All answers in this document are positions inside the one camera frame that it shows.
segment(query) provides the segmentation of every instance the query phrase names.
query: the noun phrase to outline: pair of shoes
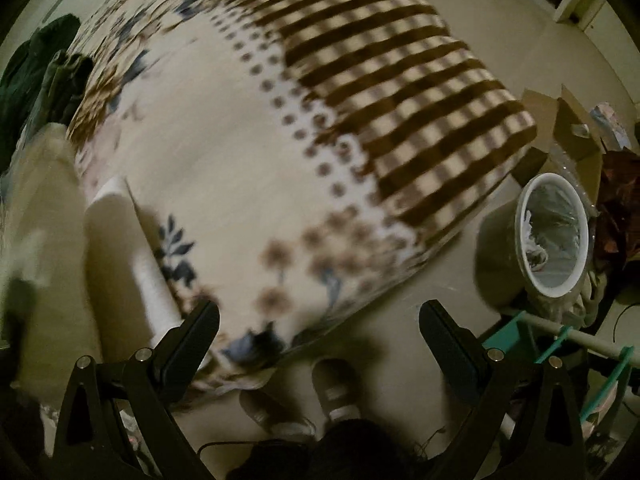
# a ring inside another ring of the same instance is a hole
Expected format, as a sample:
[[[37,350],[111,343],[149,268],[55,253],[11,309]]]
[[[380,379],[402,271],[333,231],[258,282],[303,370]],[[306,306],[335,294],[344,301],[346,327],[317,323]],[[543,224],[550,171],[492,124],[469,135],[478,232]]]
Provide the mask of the pair of shoes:
[[[360,381],[347,361],[318,361],[311,380],[322,412],[330,423],[360,418]],[[243,390],[239,399],[244,412],[274,438],[309,442],[316,436],[316,427],[308,418],[296,415],[261,390]]]

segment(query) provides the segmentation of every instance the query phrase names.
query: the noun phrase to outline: tile floor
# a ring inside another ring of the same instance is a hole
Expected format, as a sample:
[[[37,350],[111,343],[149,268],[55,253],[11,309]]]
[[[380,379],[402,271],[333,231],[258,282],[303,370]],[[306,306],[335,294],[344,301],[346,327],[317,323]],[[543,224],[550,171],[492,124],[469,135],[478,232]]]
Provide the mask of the tile floor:
[[[31,0],[0,46],[0,70],[37,26],[66,12],[86,19],[103,1]],[[556,96],[565,84],[586,108],[607,100],[622,123],[632,126],[634,106],[613,70],[580,30],[551,20],[552,8],[544,0],[429,1],[449,22],[454,35],[467,41],[517,96],[525,87]],[[267,389],[302,410],[320,428],[322,416],[314,399],[310,365],[324,354],[345,357],[364,378],[374,418],[383,420],[406,442],[423,443],[444,427],[446,432],[438,434],[428,447],[429,454],[442,450],[455,434],[465,409],[448,395],[440,370],[420,337],[417,306],[437,298],[458,323],[476,335],[498,319],[474,281],[476,234],[482,217],[518,192],[517,184],[507,179],[485,211],[425,269],[304,354],[290,358]],[[176,418],[195,447],[212,440],[265,437],[243,414],[236,394]],[[240,446],[208,449],[203,460],[215,475],[224,478],[247,452]]]

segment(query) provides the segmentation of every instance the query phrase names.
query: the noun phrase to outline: trash can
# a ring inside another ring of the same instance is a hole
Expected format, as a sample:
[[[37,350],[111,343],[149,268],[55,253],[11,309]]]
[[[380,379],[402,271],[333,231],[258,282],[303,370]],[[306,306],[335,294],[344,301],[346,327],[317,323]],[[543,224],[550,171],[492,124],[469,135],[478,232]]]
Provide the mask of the trash can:
[[[534,177],[517,200],[482,222],[476,283],[494,306],[507,306],[524,288],[536,300],[574,290],[587,260],[587,215],[572,185],[555,173]]]

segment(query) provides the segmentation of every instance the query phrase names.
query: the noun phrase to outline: silver bolt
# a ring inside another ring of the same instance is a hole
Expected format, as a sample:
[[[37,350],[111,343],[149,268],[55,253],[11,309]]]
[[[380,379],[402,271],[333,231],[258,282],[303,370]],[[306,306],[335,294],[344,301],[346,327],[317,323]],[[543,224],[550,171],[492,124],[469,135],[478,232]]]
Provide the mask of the silver bolt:
[[[552,355],[549,358],[549,364],[552,365],[553,368],[562,368],[562,359]]]
[[[76,366],[81,370],[84,370],[91,364],[91,358],[88,355],[83,355],[81,358],[76,361]]]
[[[136,352],[136,361],[143,363],[151,357],[152,353],[151,348],[141,348]]]
[[[491,361],[495,361],[496,363],[504,359],[504,352],[499,348],[489,348],[486,351],[486,355],[489,359],[491,359]]]

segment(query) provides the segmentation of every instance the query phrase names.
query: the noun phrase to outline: brown checkered fabric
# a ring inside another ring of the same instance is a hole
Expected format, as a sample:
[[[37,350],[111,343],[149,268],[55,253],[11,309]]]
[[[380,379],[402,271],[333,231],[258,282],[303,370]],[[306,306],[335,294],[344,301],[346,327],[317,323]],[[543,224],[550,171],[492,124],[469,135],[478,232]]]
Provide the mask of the brown checkered fabric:
[[[356,134],[382,205],[427,242],[468,215],[534,137],[532,117],[425,0],[233,1],[338,111],[318,142]]]

